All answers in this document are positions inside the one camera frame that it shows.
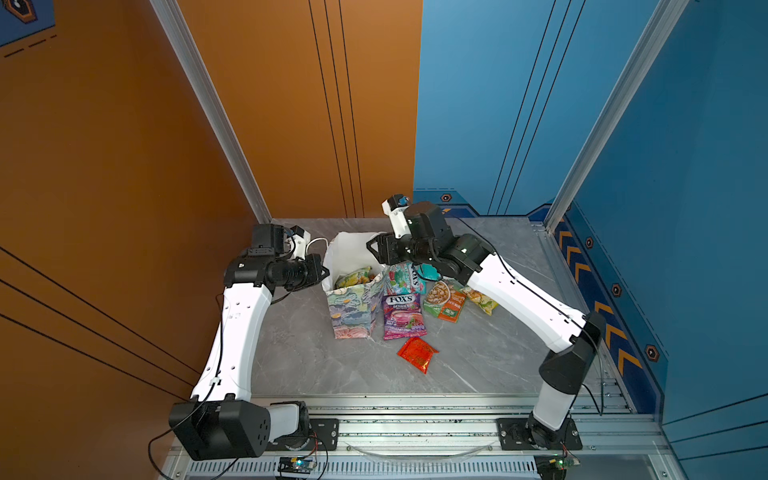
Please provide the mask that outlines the green Fox's candy bag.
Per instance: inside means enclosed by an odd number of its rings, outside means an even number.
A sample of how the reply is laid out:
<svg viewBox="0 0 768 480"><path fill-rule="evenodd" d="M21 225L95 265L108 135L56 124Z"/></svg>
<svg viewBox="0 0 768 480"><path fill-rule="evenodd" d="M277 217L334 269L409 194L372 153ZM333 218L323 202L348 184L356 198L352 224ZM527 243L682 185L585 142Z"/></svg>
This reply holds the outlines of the green Fox's candy bag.
<svg viewBox="0 0 768 480"><path fill-rule="evenodd" d="M362 285L372 282L377 273L371 266L356 269L348 274L341 275L335 282L336 289L349 288L356 285Z"/></svg>

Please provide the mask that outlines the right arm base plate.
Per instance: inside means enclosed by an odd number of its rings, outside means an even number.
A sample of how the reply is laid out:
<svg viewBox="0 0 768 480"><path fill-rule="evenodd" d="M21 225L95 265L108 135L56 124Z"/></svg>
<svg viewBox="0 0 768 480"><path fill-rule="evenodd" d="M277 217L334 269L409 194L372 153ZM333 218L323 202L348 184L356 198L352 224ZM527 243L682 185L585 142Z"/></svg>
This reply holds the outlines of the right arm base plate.
<svg viewBox="0 0 768 480"><path fill-rule="evenodd" d="M583 443L574 420L567 417L558 430L550 430L533 417L499 418L497 435L504 451L567 450L579 451Z"/></svg>

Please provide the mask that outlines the red small snack packet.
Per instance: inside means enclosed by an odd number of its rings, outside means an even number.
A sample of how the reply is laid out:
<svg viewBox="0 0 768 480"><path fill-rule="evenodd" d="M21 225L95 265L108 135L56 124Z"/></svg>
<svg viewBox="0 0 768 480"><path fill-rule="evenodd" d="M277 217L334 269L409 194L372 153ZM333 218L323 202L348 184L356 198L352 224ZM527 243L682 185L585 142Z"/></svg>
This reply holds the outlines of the red small snack packet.
<svg viewBox="0 0 768 480"><path fill-rule="evenodd" d="M398 351L398 356L423 374L427 374L431 360L439 351L420 337L409 338Z"/></svg>

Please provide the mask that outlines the purple Fox's candy bag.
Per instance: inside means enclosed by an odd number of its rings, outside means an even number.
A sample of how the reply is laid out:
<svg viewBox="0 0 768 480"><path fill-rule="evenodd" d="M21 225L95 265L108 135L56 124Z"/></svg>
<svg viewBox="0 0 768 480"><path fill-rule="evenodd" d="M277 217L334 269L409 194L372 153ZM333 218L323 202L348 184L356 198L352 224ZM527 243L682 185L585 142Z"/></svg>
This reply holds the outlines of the purple Fox's candy bag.
<svg viewBox="0 0 768 480"><path fill-rule="evenodd" d="M427 334L419 293L386 295L382 298L384 340L423 337Z"/></svg>

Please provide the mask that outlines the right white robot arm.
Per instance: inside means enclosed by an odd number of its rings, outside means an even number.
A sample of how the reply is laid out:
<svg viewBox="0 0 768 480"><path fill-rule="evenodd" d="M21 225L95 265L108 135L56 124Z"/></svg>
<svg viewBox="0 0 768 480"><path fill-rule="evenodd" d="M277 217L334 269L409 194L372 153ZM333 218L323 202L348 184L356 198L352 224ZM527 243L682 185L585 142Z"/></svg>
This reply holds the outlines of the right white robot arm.
<svg viewBox="0 0 768 480"><path fill-rule="evenodd" d="M543 384L524 423L523 444L540 450L565 447L574 431L569 412L599 356L605 318L549 295L514 270L475 230L455 235L433 203L412 204L396 194L383 202L382 210L392 230L366 244L378 263L430 265L441 276L490 297L544 342L549 351L539 367Z"/></svg>

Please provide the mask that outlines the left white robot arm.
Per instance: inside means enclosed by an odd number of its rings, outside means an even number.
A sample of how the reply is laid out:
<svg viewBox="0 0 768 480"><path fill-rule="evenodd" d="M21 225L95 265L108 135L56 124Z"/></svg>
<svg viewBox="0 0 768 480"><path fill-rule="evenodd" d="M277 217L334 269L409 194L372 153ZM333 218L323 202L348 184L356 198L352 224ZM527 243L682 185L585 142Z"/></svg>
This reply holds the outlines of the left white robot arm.
<svg viewBox="0 0 768 480"><path fill-rule="evenodd" d="M225 272L221 320L201 377L188 401L175 404L169 428L196 461L257 458L284 442L300 448L311 436L303 401L251 402L252 370L274 291L288 293L329 276L318 254L297 258L242 255Z"/></svg>

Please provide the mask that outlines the floral paper gift bag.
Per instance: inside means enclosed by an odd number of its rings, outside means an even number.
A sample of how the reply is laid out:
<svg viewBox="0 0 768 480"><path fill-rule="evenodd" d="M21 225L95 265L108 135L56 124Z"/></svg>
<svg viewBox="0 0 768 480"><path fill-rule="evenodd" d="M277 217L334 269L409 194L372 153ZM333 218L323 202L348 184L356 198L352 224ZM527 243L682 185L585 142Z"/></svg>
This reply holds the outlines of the floral paper gift bag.
<svg viewBox="0 0 768 480"><path fill-rule="evenodd" d="M318 242L324 242L326 246L323 265L329 269L330 275L321 282L321 287L326 295L332 330L337 340L366 338L373 334L384 293L386 268L367 250L366 242L377 234L341 232L331 240L319 238L308 244L308 248ZM338 277L366 266L371 266L377 273L372 282L335 288Z"/></svg>

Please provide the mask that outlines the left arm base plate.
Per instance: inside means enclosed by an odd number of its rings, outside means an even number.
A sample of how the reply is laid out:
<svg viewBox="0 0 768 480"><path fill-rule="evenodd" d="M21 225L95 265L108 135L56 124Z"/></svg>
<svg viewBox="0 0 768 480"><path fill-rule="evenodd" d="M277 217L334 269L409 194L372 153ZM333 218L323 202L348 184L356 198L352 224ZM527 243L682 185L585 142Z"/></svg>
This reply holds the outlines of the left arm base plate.
<svg viewBox="0 0 768 480"><path fill-rule="evenodd" d="M331 452L337 449L340 421L338 418L311 418L306 432L282 436L267 446L268 451L309 451L315 443L320 450Z"/></svg>

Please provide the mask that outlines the yellow snack packet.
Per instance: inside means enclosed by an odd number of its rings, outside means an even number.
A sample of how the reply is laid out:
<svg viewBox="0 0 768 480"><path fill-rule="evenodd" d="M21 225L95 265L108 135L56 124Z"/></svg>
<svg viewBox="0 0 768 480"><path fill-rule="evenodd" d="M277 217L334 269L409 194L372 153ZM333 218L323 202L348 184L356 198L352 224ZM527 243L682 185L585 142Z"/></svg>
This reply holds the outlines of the yellow snack packet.
<svg viewBox="0 0 768 480"><path fill-rule="evenodd" d="M462 292L473 304L475 304L488 316L491 316L493 311L498 307L498 303L491 297L470 287L464 287Z"/></svg>

